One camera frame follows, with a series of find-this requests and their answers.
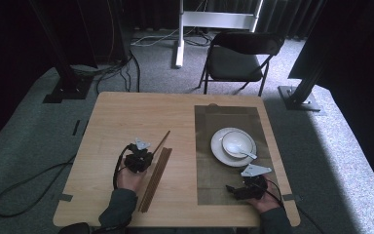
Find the chair leg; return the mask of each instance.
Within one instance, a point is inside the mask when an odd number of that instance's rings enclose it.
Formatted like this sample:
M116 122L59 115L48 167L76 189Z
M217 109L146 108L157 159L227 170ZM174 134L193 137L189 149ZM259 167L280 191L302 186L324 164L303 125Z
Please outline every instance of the chair leg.
M267 62L266 63L266 69L265 69L265 72L263 74L262 84L260 85L260 89L259 89L259 94L258 94L259 97L262 97L263 87L264 87L264 83L266 82L266 77L267 77L268 71L269 71L269 63Z
M206 79L205 79L205 92L204 94L207 94L207 85L208 85L208 72L206 72Z
M199 89L199 88L202 87L202 83L203 83L203 80L204 80L205 74L206 74L206 68L207 68L207 62L205 64L205 67L203 68L202 78L200 78L199 86L196 89Z
M244 89L248 85L248 83L250 83L250 82L246 82L240 89L241 90Z

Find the gray sleeve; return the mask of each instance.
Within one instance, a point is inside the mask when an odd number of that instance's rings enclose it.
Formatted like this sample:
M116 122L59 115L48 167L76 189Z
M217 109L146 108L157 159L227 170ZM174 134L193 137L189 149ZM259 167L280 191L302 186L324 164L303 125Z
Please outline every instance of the gray sleeve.
M292 233L290 221L283 208L274 208L260 214L262 233L287 234Z
M136 194L128 189L118 188L111 194L108 208L99 216L101 227L122 226L130 223L137 202Z

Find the wire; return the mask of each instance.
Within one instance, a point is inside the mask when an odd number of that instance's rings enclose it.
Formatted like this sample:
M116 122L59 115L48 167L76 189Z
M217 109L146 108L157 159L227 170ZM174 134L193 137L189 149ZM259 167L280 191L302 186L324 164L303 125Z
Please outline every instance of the wire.
M117 160L117 164L115 165L115 170L114 170L114 175L112 177L112 185L114 187L114 189L117 189L118 188L118 185L117 185L117 177L118 177L118 173L123 169L120 169L121 167L121 162L123 161L123 156L124 156L124 153L130 149L130 146L127 145L123 151L121 151L121 154L120 156L118 157L118 160Z
M96 85L95 85L95 90L96 90L96 94L99 95L100 91L99 91L99 84L101 83L101 81L104 81L104 80L108 80L110 78L113 78L115 77L117 74L119 74L121 72L121 70L123 69L123 67L127 66L130 61L133 59L133 54L131 53L131 57L130 59L128 59L126 61L126 63L124 64L117 64L117 65L114 65L112 66L110 69L107 69L105 70L105 72L102 73L101 77L99 77L97 80L94 80L96 82Z
M274 183L273 181L271 181L271 180L268 180L268 179L266 179L266 180L269 181L269 182L271 182L271 183L276 187L276 189L278 190L280 200L279 200L276 196L274 196L274 198L275 198L275 199L279 202L279 204L284 208L283 200L281 199L281 190L279 189L278 185L275 184L275 183Z
M320 228L320 226L305 212L303 211L297 204L296 204L297 210L299 210L300 213L302 213L317 229L320 233L324 234L324 231Z
M212 41L212 37L210 37L209 35L206 35L202 32L199 33L199 35L189 35L189 33L191 33L195 28L191 29L188 33L184 34L184 42L187 43L187 44L190 44L190 45L193 45L193 46L202 46L202 47L207 47L210 45L211 41ZM152 45L155 45L157 44L158 42L160 41L164 41L164 40L178 40L178 37L174 37L174 36L170 36L170 35L167 35L167 36L164 36L162 38L162 36L148 36L148 37L143 37L143 38L134 38L135 40L137 40L136 42L139 42L141 40L147 40L147 39L154 39L154 38L161 38L160 40L158 41L155 41L153 43L150 43L150 44L146 44L146 45L138 45L138 44L134 44L132 43L133 46L139 46L139 47L149 47L149 46L152 46ZM201 38L204 38L206 39L206 41L204 43L199 43L199 42L195 42L195 41L192 41L192 40L189 40L189 39L186 39L186 37L201 37Z
M122 171L124 168L126 168L127 166L124 166L123 168L121 168L120 170L118 170L118 172Z
M72 162L71 160L75 158L76 155L72 156L66 163L61 163L61 164L57 164L57 165L54 165L54 166L51 166L49 168L47 168L46 170L42 171L41 173L37 174L37 175L34 175L24 181L21 181L21 182L18 182L10 187L8 187L7 189L5 189L4 191L2 191L0 193L0 200L2 199L2 197L7 194L8 192L12 191L13 189L29 182L30 180L36 178L37 176L40 176L52 169L55 169L57 167L61 167L62 168L59 170L59 172L56 174L56 176L53 178L53 180L50 182L50 184L48 184L48 186L45 188L44 192L38 197L38 199L36 199L33 203L31 203L28 207L26 207L25 209L23 209L22 211L18 212L18 213L14 213L14 214L4 214L4 213L1 213L0 212L0 217L15 217L15 216L18 216L18 215L22 215L22 214L25 214L26 212L28 212L29 210L31 210L33 207L35 207L41 200L42 198L45 196L45 194L48 192L48 190L50 190L51 186L54 184L54 182L56 181L56 179L59 177L59 175L63 172L63 170L68 166L68 165L72 165Z
M80 70L80 69L77 69L77 68L72 68L72 70L74 71L75 74L80 75L80 76L96 76L96 75L103 74L105 72L108 73L111 70L116 69L116 66L117 65L112 65L112 66L109 66L107 68L99 69L99 70L95 70L95 71L86 71L86 70Z
M208 0L203 0L203 1L201 1L201 3L199 4L199 6L196 8L195 12L197 12L197 11L199 10L199 8L203 5L204 2L206 2L206 3L205 3L205 6L204 6L204 8L203 8L203 12L206 10ZM188 35L188 34L189 34L190 32L192 32L195 28L196 28L196 27L193 27L193 29L191 29L189 32L187 32L187 33L185 33L185 34L183 34L183 35L184 35L184 36ZM136 40L135 42L132 42L131 45L132 45L132 46L138 46L138 47L149 47L149 46L153 46L153 45L157 44L158 42L165 40L166 38L170 38L170 36L171 36L172 34L174 34L174 33L175 33L176 31L178 31L178 30L179 30L179 29L174 30L172 33L170 33L170 34L167 35L167 36L145 36L145 37L142 37L142 38ZM141 42L141 41L143 41L143 40L145 40L145 39L150 39L150 38L160 38L160 39L157 40L157 41L155 41L155 42L153 42L153 43L151 43L151 44L147 44L147 45L140 45L140 44L137 44L138 42Z
M141 76L141 70L139 68L139 63L138 63L138 60L136 59L136 57L134 56L134 54L132 53L132 51L130 50L130 54L131 54L131 57L133 58L134 60L134 63L135 63L135 67L136 67L136 77L137 77L137 82L136 82L136 91L139 92L139 86L140 86L140 76Z
M123 78L123 80L124 80L124 88L125 88L125 90L127 91L127 92L129 92L130 90L131 90L131 76L130 76L130 74L129 74L129 71L130 71L130 63L128 62L126 65L125 65L125 67L126 67L126 75L128 76L128 78L129 78L129 80L127 80L127 78L124 76L124 74L123 74L123 68L122 69L120 69L120 76Z

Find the metal chair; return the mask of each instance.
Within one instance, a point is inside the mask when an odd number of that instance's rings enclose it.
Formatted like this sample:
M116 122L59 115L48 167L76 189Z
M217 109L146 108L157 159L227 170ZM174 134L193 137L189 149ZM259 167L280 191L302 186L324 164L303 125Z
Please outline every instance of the metal chair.
M197 88L208 82L245 82L244 89L250 82L261 80L259 96L262 95L269 61L281 50L284 38L275 33L254 33L246 31L227 31L218 33L211 41L207 53L205 68ZM257 55L267 55L259 63Z

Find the gray carpet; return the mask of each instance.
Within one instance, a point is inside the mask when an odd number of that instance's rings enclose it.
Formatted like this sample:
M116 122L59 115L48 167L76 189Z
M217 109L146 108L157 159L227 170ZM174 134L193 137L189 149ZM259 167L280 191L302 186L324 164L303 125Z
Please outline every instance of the gray carpet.
M159 33L169 32L138 32L135 36ZM272 60L262 96L291 188L302 198L297 204L325 233L374 233L374 174L331 94L321 87L313 90L325 115L286 110L281 100L278 86L296 87L300 82L288 80L287 76L302 47L303 42L286 40L280 54ZM171 40L154 46L131 47L141 68L141 92L199 94L203 91L195 88L206 59L206 47L186 44L180 69L173 68L174 49ZM80 65L75 67L93 70ZM136 87L135 71L131 62L132 92ZM52 165L66 162L76 153L96 100L95 82L86 99L42 103L57 79L54 69L40 77L0 133L0 192ZM116 76L102 81L98 88L122 92L124 82ZM208 92L256 96L259 84L250 84L238 92L240 86L211 83ZM77 121L80 121L78 129L74 131ZM2 199L0 210L5 213L22 210L45 190L58 170L38 176L10 192ZM53 225L52 219L68 173L69 167L27 213L13 218L0 217L0 233L57 233L59 228ZM303 214L300 215L302 221L294 228L294 233L319 233Z

